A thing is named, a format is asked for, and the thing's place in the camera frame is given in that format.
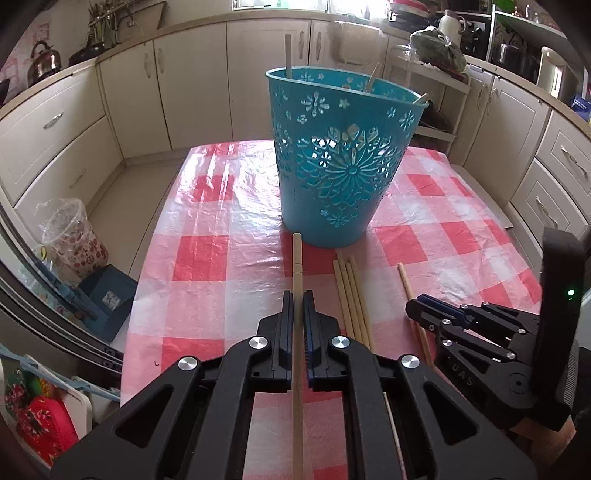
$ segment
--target plastic tablecloth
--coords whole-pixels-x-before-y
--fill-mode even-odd
[[[367,229],[343,249],[361,272],[377,353],[420,355],[397,270],[415,293],[453,304],[539,311],[541,289],[483,201],[446,156],[409,148]],[[304,244],[304,289],[342,313],[334,250]],[[184,355],[209,359],[256,334],[291,289],[291,234],[281,223],[272,141],[191,150],[158,220],[131,312],[122,378],[129,400]],[[340,394],[304,392],[307,479],[346,479]],[[291,477],[291,396],[257,394],[244,478]]]

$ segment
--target plastic bag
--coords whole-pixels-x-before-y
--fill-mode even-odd
[[[410,36],[410,44],[418,58],[445,72],[462,73],[466,70],[466,57],[438,28],[427,27]]]
[[[40,203],[35,217],[43,220],[39,224],[41,243],[81,279],[107,265],[109,253],[96,237],[82,200],[53,199]]]

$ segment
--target floor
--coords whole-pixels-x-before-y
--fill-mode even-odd
[[[150,240],[182,161],[126,167],[90,214],[109,263],[139,279]],[[111,345],[125,349],[128,320]]]

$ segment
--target blue plastic basket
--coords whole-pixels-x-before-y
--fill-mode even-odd
[[[365,232],[421,119],[420,95],[368,75],[269,70],[275,156],[285,226],[322,248]]]

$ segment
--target metal screw cap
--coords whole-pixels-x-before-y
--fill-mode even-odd
[[[189,371],[197,366],[197,359],[192,356],[185,356],[178,361],[181,370]]]
[[[337,348],[347,348],[351,344],[349,339],[347,337],[343,337],[342,335],[337,335],[336,337],[333,337],[330,343],[332,343],[333,346]]]
[[[404,355],[400,362],[406,368],[417,368],[421,364],[419,359],[414,355]]]
[[[261,348],[265,348],[267,345],[269,345],[269,341],[265,338],[265,337],[252,337],[249,341],[248,344],[255,348],[256,350],[260,350]]]

